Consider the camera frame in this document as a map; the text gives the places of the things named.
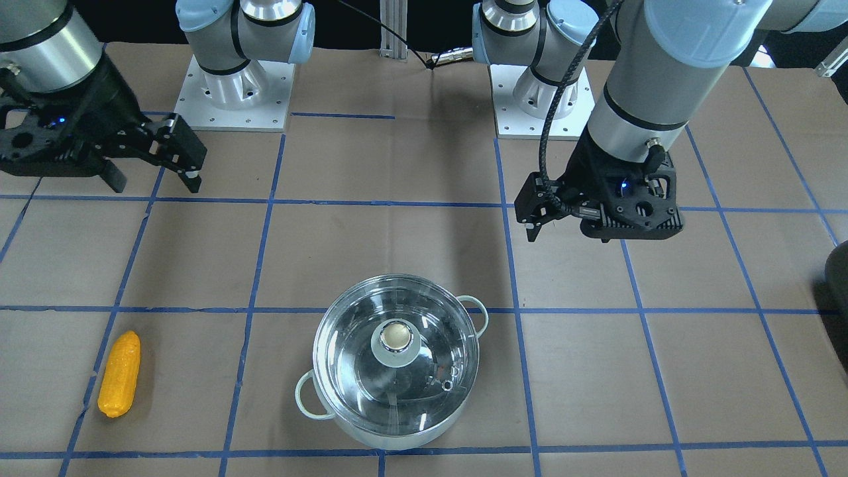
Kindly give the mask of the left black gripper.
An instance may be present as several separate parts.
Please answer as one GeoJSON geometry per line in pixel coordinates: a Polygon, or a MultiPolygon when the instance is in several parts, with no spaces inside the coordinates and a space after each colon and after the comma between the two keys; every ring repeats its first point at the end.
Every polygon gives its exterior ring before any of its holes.
{"type": "Polygon", "coordinates": [[[684,229],[676,171],[659,142],[638,148],[642,162],[618,160],[584,132],[557,180],[531,172],[515,199],[515,217],[534,242],[542,226],[565,217],[599,240],[665,240],[684,229]]]}

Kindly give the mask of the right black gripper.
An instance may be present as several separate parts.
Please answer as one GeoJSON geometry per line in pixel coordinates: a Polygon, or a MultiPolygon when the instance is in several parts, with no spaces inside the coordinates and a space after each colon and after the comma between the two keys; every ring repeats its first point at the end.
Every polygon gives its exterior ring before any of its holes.
{"type": "Polygon", "coordinates": [[[2,171],[13,176],[99,176],[115,193],[127,177],[114,158],[136,158],[176,173],[199,193],[208,149],[179,114],[154,122],[107,55],[78,84],[52,93],[23,87],[2,67],[2,171]],[[151,147],[158,143],[154,153],[151,147]]]}

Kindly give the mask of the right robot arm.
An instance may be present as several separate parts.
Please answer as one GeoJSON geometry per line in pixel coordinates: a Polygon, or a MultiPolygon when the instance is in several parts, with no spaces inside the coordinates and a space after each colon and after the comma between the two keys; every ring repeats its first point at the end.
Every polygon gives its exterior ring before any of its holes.
{"type": "MultiPolygon", "coordinates": [[[[261,62],[303,64],[315,9],[303,1],[178,1],[210,103],[256,105],[266,93],[261,62]]],[[[102,43],[69,1],[2,2],[2,172],[35,178],[101,178],[121,193],[114,159],[135,158],[199,191],[207,149],[178,113],[152,121],[102,43]]]]}

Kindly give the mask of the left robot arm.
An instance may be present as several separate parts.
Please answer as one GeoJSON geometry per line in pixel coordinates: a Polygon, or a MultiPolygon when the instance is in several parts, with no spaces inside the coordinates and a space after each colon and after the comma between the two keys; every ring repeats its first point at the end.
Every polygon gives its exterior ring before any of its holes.
{"type": "Polygon", "coordinates": [[[664,240],[681,232],[669,149],[755,31],[830,30],[845,1],[609,1],[602,15],[582,1],[484,1],[472,10],[473,58],[525,66],[542,99],[519,94],[543,118],[539,169],[514,203],[534,241],[545,224],[581,220],[585,236],[664,240]],[[549,177],[549,133],[600,28],[620,51],[560,178],[549,177]]]}

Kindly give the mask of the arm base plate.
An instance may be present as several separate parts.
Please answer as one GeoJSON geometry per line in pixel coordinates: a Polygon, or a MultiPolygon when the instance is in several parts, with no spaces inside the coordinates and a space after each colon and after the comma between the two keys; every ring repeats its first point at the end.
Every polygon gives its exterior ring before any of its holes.
{"type": "Polygon", "coordinates": [[[196,132],[283,133],[295,70],[294,64],[252,61],[216,76],[192,58],[174,111],[196,132]]]}
{"type": "MultiPolygon", "coordinates": [[[[490,79],[497,136],[520,140],[540,138],[557,88],[539,81],[525,66],[491,64],[490,79]]],[[[582,69],[576,84],[566,88],[555,109],[549,139],[578,140],[594,104],[590,79],[582,69]]]]}

